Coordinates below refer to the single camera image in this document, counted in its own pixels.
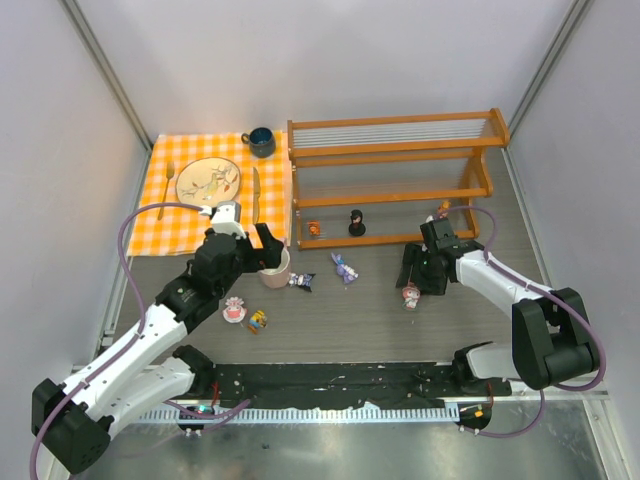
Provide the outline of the pink mug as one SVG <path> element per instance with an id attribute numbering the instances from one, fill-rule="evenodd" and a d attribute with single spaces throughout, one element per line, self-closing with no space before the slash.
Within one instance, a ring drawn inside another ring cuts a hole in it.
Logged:
<path id="1" fill-rule="evenodd" d="M 258 275 L 268 288 L 279 289 L 287 286 L 291 275 L 291 256 L 288 247 L 283 247 L 280 264 L 277 268 L 261 270 Z"/>

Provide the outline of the black purple Kuromi figurine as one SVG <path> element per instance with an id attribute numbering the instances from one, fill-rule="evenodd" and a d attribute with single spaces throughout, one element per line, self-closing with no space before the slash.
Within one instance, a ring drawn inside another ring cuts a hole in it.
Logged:
<path id="1" fill-rule="evenodd" d="M 288 280 L 290 287 L 297 287 L 305 292 L 312 292 L 312 281 L 316 276 L 315 273 L 296 274 L 291 273 Z"/>

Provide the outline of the pink My Melody figurine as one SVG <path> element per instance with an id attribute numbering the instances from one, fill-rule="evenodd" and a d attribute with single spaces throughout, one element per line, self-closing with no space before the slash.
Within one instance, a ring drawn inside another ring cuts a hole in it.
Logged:
<path id="1" fill-rule="evenodd" d="M 421 292 L 413 283 L 409 282 L 402 289 L 402 297 L 402 307 L 407 311 L 415 311 L 421 297 Z"/>

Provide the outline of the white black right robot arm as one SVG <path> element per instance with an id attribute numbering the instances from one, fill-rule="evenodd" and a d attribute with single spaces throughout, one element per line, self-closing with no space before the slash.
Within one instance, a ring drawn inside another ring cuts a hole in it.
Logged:
<path id="1" fill-rule="evenodd" d="M 511 322 L 507 346 L 485 342 L 462 349 L 475 379 L 516 376 L 528 387 L 565 388 L 568 381 L 603 376 L 605 360 L 580 294 L 537 283 L 499 261 L 476 240 L 464 240 L 448 219 L 430 218 L 422 242 L 406 245 L 397 287 L 442 296 L 458 283 L 489 300 Z"/>

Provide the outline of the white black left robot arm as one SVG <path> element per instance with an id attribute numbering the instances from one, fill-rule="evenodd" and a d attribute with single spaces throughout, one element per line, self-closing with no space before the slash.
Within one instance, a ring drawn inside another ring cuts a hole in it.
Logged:
<path id="1" fill-rule="evenodd" d="M 206 388 L 212 363 L 190 346 L 179 347 L 153 372 L 144 370 L 208 319 L 241 275 L 280 266 L 283 242 L 264 223 L 256 230 L 260 247 L 252 245 L 239 223 L 214 223 L 185 271 L 165 285 L 126 334 L 64 381 L 46 378 L 34 388 L 32 462 L 46 448 L 68 473 L 80 474 L 142 413 Z"/>

